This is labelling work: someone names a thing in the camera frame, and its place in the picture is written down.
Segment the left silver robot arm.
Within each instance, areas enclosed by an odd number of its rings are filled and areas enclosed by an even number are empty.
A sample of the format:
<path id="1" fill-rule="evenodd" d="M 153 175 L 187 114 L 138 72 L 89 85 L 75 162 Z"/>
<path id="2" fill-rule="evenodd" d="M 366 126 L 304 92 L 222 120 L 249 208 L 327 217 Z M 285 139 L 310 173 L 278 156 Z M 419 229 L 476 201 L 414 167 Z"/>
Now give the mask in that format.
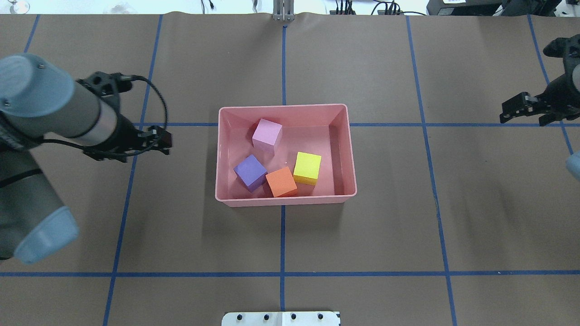
<path id="1" fill-rule="evenodd" d="M 77 239 L 79 227 L 31 154 L 43 144 L 73 147 L 93 160 L 116 160 L 173 146 L 168 107 L 144 76 L 94 72 L 74 79 L 42 57 L 2 58 L 1 260 L 35 264 Z M 121 113 L 121 94 L 136 81 L 159 97 L 164 123 L 142 131 Z"/>

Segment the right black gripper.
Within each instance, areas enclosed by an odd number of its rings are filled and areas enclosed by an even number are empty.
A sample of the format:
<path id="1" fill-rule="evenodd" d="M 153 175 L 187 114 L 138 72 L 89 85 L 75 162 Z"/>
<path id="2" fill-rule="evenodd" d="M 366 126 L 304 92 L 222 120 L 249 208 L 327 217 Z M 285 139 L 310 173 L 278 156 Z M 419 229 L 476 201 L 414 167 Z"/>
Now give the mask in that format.
<path id="1" fill-rule="evenodd" d="M 562 120 L 575 120 L 580 115 L 580 36 L 556 38 L 543 48 L 547 57 L 561 58 L 564 73 L 551 81 L 539 95 L 547 106 L 545 114 L 539 118 L 539 125 L 546 126 Z M 538 97 L 523 91 L 504 101 L 499 114 L 501 124 L 516 117 L 531 117 L 543 113 Z"/>

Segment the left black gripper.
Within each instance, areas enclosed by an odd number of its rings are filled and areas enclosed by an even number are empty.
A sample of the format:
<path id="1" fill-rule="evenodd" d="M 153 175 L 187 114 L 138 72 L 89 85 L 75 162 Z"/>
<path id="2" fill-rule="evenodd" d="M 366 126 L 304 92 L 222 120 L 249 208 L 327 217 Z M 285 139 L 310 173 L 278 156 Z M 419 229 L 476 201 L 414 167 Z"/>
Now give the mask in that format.
<path id="1" fill-rule="evenodd" d="M 121 110 L 120 94 L 130 91 L 132 83 L 150 80 L 143 76 L 124 75 L 122 73 L 106 74 L 96 72 L 77 82 L 97 96 L 102 104 L 108 105 L 116 118 L 113 132 L 103 143 L 94 146 L 81 146 L 83 154 L 97 160 L 114 159 L 126 163 L 128 157 L 137 156 L 152 149 L 171 149 L 173 135 L 164 128 L 148 128 L 147 131 L 137 130 L 132 122 L 125 118 Z"/>

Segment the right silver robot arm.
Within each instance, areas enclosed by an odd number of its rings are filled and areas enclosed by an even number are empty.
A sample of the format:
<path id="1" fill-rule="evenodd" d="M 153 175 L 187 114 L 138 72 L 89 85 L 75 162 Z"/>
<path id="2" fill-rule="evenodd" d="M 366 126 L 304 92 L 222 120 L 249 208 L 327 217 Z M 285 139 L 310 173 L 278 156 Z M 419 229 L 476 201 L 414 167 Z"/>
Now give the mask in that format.
<path id="1" fill-rule="evenodd" d="M 556 38 L 543 48 L 543 54 L 563 60 L 564 73 L 548 83 L 536 96 L 522 91 L 502 103 L 499 121 L 505 124 L 516 117 L 538 115 L 539 126 L 562 120 L 575 120 L 580 115 L 580 36 Z"/>

